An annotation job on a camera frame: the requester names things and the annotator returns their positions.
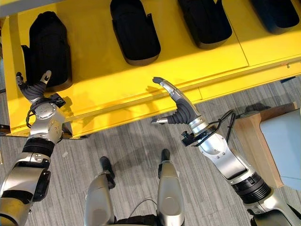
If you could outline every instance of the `wooden stand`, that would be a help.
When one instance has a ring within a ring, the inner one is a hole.
[[[261,132],[262,121],[297,109],[295,102],[273,107],[236,120],[234,129],[246,154],[247,161],[257,170],[265,182],[272,187],[282,187],[279,172]]]

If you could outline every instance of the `wire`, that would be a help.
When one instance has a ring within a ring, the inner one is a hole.
[[[137,209],[142,203],[144,203],[144,202],[146,202],[146,201],[152,201],[156,206],[158,206],[157,203],[156,203],[155,201],[153,201],[152,199],[144,199],[143,201],[141,201],[141,202],[134,208],[134,210],[131,212],[131,214],[130,214],[130,216],[128,217],[128,219],[132,216],[132,214],[136,211],[136,209]]]
[[[56,101],[56,100],[46,100],[46,101],[43,101],[43,102],[41,102],[41,103],[38,103],[38,104],[36,104],[36,105],[34,105],[34,106],[31,105],[29,111],[27,112],[27,116],[26,116],[26,125],[27,125],[27,127],[28,127],[28,128],[31,128],[31,127],[32,127],[31,124],[29,124],[29,118],[30,118],[31,116],[35,115],[34,110],[35,110],[37,107],[39,107],[40,105],[46,104],[46,103],[55,103],[55,102],[57,102],[57,101]]]
[[[229,124],[229,126],[228,126],[229,129],[228,129],[227,136],[226,136],[226,141],[227,141],[227,143],[228,143],[228,142],[229,142],[229,139],[230,139],[230,136],[231,136],[231,133],[232,133],[232,128],[233,128],[233,125],[234,125],[235,119],[236,119],[236,113],[235,113],[234,110],[229,110],[229,111],[227,111],[227,112],[226,112],[226,113],[225,113],[218,121],[213,121],[213,122],[209,123],[208,125],[212,125],[212,124],[217,124],[217,123],[218,123],[218,125],[217,125],[215,131],[214,131],[213,133],[211,133],[210,135],[208,135],[207,137],[205,137],[204,139],[202,139],[197,145],[194,145],[194,146],[195,146],[195,147],[200,146],[200,145],[201,145],[202,143],[204,143],[208,138],[210,138],[214,133],[216,133],[216,132],[220,129],[222,123],[223,123],[230,115],[231,115],[231,119],[230,119],[230,124]]]

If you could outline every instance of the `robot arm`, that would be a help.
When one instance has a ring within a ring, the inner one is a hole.
[[[44,97],[50,76],[51,72],[47,71],[37,84],[28,86],[21,73],[17,73],[17,84],[32,103],[30,112],[34,112],[36,120],[22,153],[1,185],[0,225],[3,226],[25,225],[33,203],[44,199],[48,191],[50,157],[61,139],[64,123],[59,109],[64,101],[57,94]]]
[[[301,219],[286,204],[281,195],[269,187],[251,165],[228,147],[227,139],[217,134],[218,128],[207,123],[187,97],[170,82],[155,77],[153,81],[164,87],[177,104],[177,111],[165,118],[154,119],[152,124],[188,124],[192,133],[184,132],[182,142],[188,146],[197,143],[201,153],[217,167],[225,180],[242,199],[247,211],[254,216],[252,225],[300,226]]]

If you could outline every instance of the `robot leg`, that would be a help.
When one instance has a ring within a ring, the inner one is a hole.
[[[158,218],[163,226],[182,226],[185,218],[183,195],[177,172],[170,161],[170,153],[167,149],[162,151],[158,177],[160,179]]]

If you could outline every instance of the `yellow table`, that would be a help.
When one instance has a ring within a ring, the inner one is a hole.
[[[68,31],[73,85],[59,92],[62,109],[72,121],[74,137],[173,110],[166,92],[153,76],[187,90],[194,103],[301,73],[301,24],[290,32],[265,31],[249,1],[227,0],[225,10],[233,35],[221,47],[195,47],[177,0],[142,0],[152,13],[161,44],[157,61],[144,67],[128,65],[118,46],[110,0],[66,0],[13,16],[3,24],[2,42],[11,134],[28,133],[29,102],[17,89],[15,74],[25,74],[21,45],[29,45],[29,28],[37,15],[57,13]],[[293,1],[299,15],[301,4]]]

